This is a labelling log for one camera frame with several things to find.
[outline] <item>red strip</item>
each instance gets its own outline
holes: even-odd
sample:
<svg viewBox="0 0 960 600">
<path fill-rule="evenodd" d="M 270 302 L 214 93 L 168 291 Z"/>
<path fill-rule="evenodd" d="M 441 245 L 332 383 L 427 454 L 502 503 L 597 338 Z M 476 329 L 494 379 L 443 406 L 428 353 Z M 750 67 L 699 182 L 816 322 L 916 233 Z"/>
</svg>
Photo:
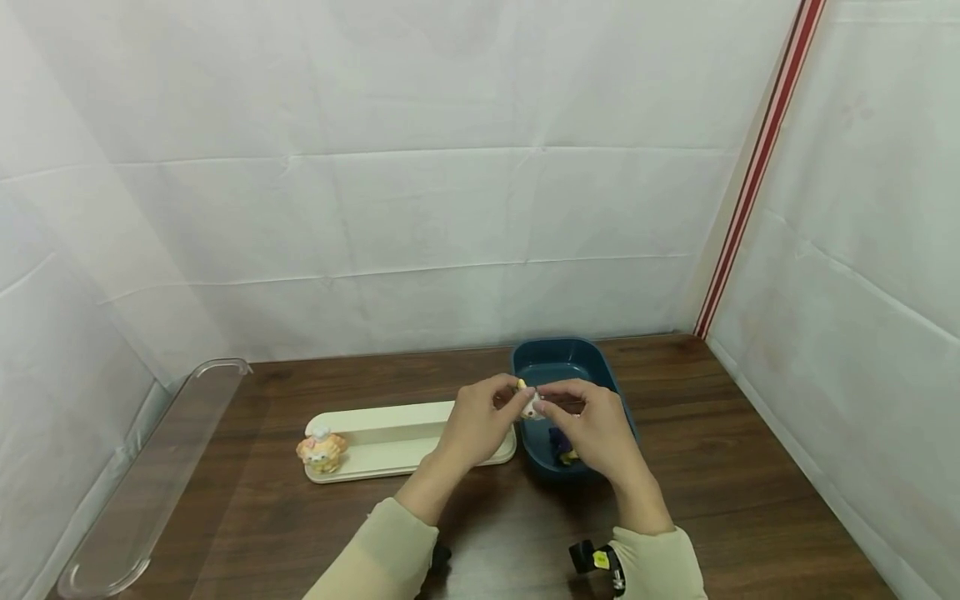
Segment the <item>red strip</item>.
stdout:
<svg viewBox="0 0 960 600">
<path fill-rule="evenodd" d="M 787 52 L 789 53 L 790 47 L 793 45 L 793 37 L 797 33 L 797 26 L 800 24 L 800 15 L 804 12 L 804 4 L 801 2 L 800 7 L 797 9 L 797 15 L 793 17 L 793 25 L 790 27 L 790 35 L 787 38 Z M 733 209 L 733 215 L 731 216 L 731 224 L 727 227 L 727 236 L 724 238 L 723 246 L 721 246 L 720 255 L 724 256 L 730 247 L 731 236 L 733 233 L 732 222 L 736 220 L 737 214 L 739 214 L 744 201 L 744 191 L 749 185 L 749 179 L 754 173 L 754 165 L 756 164 L 757 150 L 759 150 L 760 142 L 763 140 L 763 133 L 767 129 L 767 122 L 770 119 L 770 112 L 774 107 L 774 100 L 777 98 L 777 90 L 780 85 L 780 80 L 783 76 L 783 68 L 787 64 L 787 56 L 783 57 L 783 60 L 780 61 L 780 68 L 777 71 L 777 78 L 775 79 L 774 89 L 770 94 L 770 100 L 767 101 L 767 109 L 763 113 L 763 121 L 760 123 L 760 131 L 757 132 L 756 140 L 754 141 L 754 151 L 750 155 L 750 164 L 747 165 L 747 171 L 743 174 L 743 181 L 740 183 L 740 193 L 737 195 L 736 207 Z M 697 326 L 694 329 L 694 334 L 698 337 L 704 337 L 706 332 L 703 334 L 700 333 L 701 324 L 706 320 L 706 314 L 708 314 L 708 309 L 713 306 L 714 301 L 716 300 L 716 295 L 718 293 L 717 281 L 720 277 L 720 267 L 723 264 L 723 260 L 717 260 L 717 264 L 713 267 L 713 277 L 710 278 L 710 286 L 708 288 L 709 292 L 707 299 L 704 301 L 703 306 L 700 307 L 700 316 L 697 317 Z"/>
<path fill-rule="evenodd" d="M 797 52 L 792 57 L 790 70 L 787 72 L 785 79 L 785 81 L 788 82 L 788 85 L 783 87 L 783 95 L 780 98 L 780 105 L 778 106 L 779 111 L 774 116 L 775 127 L 770 131 L 770 135 L 767 138 L 767 142 L 762 151 L 763 157 L 761 166 L 757 170 L 754 181 L 752 182 L 751 188 L 748 191 L 749 201 L 747 202 L 746 210 L 740 215 L 741 218 L 734 229 L 734 242 L 732 251 L 727 257 L 726 272 L 724 273 L 723 278 L 720 280 L 717 301 L 714 303 L 708 313 L 707 321 L 704 326 L 705 336 L 707 335 L 710 326 L 713 324 L 713 317 L 716 315 L 719 299 L 723 297 L 723 293 L 727 289 L 727 281 L 730 279 L 730 271 L 732 269 L 733 262 L 736 259 L 737 251 L 739 251 L 740 242 L 743 240 L 743 232 L 746 229 L 747 221 L 750 219 L 750 215 L 753 213 L 754 204 L 756 203 L 756 196 L 758 195 L 759 187 L 762 184 L 763 176 L 766 174 L 770 156 L 773 153 L 774 146 L 777 144 L 777 139 L 780 137 L 780 125 L 783 121 L 786 110 L 789 107 L 790 100 L 793 97 L 793 90 L 797 85 L 797 80 L 800 78 L 800 72 L 803 68 L 804 60 L 806 59 L 806 51 L 809 49 L 810 42 L 813 38 L 813 33 L 816 31 L 816 25 L 820 20 L 820 14 L 825 1 L 826 0 L 813 0 L 811 2 L 810 12 L 807 13 L 804 28 L 801 30 L 800 43 L 797 44 Z"/>
<path fill-rule="evenodd" d="M 777 143 L 777 138 L 780 135 L 780 126 L 782 125 L 783 117 L 785 116 L 786 110 L 789 107 L 790 99 L 793 96 L 793 90 L 796 87 L 797 80 L 800 77 L 804 59 L 806 58 L 806 52 L 809 49 L 810 42 L 813 39 L 813 34 L 816 31 L 816 25 L 819 22 L 820 14 L 823 10 L 825 2 L 826 0 L 810 0 L 809 2 L 804 0 L 800 5 L 800 9 L 797 11 L 797 17 L 794 20 L 794 26 L 790 32 L 790 38 L 788 38 L 788 56 L 785 56 L 783 61 L 780 63 L 780 72 L 778 73 L 777 83 L 774 86 L 774 92 L 771 95 L 770 103 L 767 105 L 767 112 L 764 115 L 763 125 L 760 128 L 760 134 L 757 137 L 756 144 L 754 146 L 754 154 L 751 156 L 750 166 L 747 168 L 747 173 L 744 177 L 744 183 L 740 188 L 739 202 L 734 210 L 731 224 L 727 229 L 727 237 L 724 241 L 724 248 L 721 251 L 720 258 L 717 261 L 717 266 L 714 269 L 713 279 L 710 282 L 707 298 L 704 301 L 704 305 L 701 307 L 699 321 L 694 328 L 694 333 L 698 337 L 704 338 L 707 336 L 707 332 L 709 331 L 710 325 L 713 322 L 713 316 L 716 313 L 717 306 L 719 305 L 720 299 L 723 297 L 723 293 L 727 287 L 727 280 L 730 277 L 730 271 L 732 269 L 733 262 L 736 259 L 737 251 L 739 250 L 740 243 L 743 240 L 743 232 L 746 229 L 747 222 L 753 212 L 757 192 L 762 184 L 763 176 L 766 174 L 767 164 L 769 163 L 770 156 L 773 153 L 774 146 Z M 809 11 L 806 13 L 803 26 L 800 28 L 798 35 L 797 25 L 801 16 L 804 14 L 804 8 L 807 6 L 809 6 Z M 798 36 L 796 45 L 793 43 L 794 36 Z M 789 67 L 784 74 L 783 67 L 787 64 L 789 64 Z M 771 118 L 770 109 L 774 104 L 775 99 L 776 107 L 774 108 Z M 767 125 L 768 119 L 771 123 L 771 126 L 765 131 L 764 128 Z"/>
</svg>

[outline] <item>dark blue bin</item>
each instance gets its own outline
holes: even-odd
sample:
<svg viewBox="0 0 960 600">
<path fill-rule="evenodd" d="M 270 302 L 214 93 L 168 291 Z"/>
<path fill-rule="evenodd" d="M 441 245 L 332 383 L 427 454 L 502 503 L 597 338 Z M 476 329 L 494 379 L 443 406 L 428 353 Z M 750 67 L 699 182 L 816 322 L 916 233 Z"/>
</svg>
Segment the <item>dark blue bin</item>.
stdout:
<svg viewBox="0 0 960 600">
<path fill-rule="evenodd" d="M 620 394 L 613 371 L 600 348 L 583 338 L 544 338 L 528 340 L 514 348 L 510 361 L 514 375 L 527 385 L 538 386 L 561 379 L 584 379 L 613 390 L 623 401 L 627 422 L 639 441 L 630 409 Z M 550 449 L 550 420 L 523 420 L 519 424 L 520 440 L 530 457 L 534 472 L 547 481 L 577 481 L 598 476 L 583 463 L 570 467 L 557 465 Z"/>
</svg>

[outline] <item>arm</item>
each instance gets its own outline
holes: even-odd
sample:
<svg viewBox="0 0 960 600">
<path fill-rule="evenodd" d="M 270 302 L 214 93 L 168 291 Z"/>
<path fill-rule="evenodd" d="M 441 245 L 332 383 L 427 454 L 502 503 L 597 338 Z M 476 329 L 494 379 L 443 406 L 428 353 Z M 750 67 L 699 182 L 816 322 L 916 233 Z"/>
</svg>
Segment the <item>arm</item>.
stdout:
<svg viewBox="0 0 960 600">
<path fill-rule="evenodd" d="M 497 410 L 493 396 L 515 385 L 515 377 L 498 375 L 460 390 L 436 449 L 393 498 L 376 505 L 303 600 L 410 600 L 420 592 L 447 500 L 503 444 L 533 396 L 528 388 Z"/>
<path fill-rule="evenodd" d="M 430 568 L 440 513 L 466 473 L 428 454 L 396 496 L 376 505 L 303 600 L 416 596 Z"/>
<path fill-rule="evenodd" d="M 572 395 L 579 419 L 552 402 L 536 407 L 560 427 L 580 458 L 613 486 L 620 526 L 611 547 L 627 580 L 625 600 L 701 600 L 704 580 L 684 530 L 670 518 L 660 485 L 636 447 L 620 396 L 579 379 L 540 386 L 543 396 Z"/>
<path fill-rule="evenodd" d="M 693 544 L 674 526 L 657 480 L 639 451 L 636 456 L 623 479 L 611 481 L 620 526 L 613 528 L 610 546 L 627 580 L 623 599 L 706 599 Z"/>
</svg>

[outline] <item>right hand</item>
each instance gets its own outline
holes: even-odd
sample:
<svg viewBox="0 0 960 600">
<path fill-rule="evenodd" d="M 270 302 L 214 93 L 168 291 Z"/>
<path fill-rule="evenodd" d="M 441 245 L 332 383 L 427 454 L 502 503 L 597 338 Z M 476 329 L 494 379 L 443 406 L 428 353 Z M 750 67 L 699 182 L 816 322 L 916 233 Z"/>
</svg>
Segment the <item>right hand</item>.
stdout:
<svg viewBox="0 0 960 600">
<path fill-rule="evenodd" d="M 547 397 L 575 396 L 586 404 L 579 418 L 548 399 L 538 402 L 534 408 L 566 434 L 588 467 L 618 484 L 628 480 L 643 464 L 620 396 L 583 379 L 548 383 L 538 386 L 537 391 Z"/>
</svg>

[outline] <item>left hand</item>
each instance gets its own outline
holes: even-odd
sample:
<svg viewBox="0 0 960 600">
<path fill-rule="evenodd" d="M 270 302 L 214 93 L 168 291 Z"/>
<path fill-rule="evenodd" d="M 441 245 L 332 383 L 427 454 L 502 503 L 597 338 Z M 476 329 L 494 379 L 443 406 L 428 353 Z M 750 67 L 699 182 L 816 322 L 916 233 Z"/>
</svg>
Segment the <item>left hand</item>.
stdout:
<svg viewBox="0 0 960 600">
<path fill-rule="evenodd" d="M 517 382 L 516 377 L 502 373 L 460 388 L 440 442 L 433 451 L 437 459 L 464 473 L 490 460 L 534 395 L 532 387 L 516 392 L 497 410 L 493 398 L 506 388 L 515 390 Z"/>
</svg>

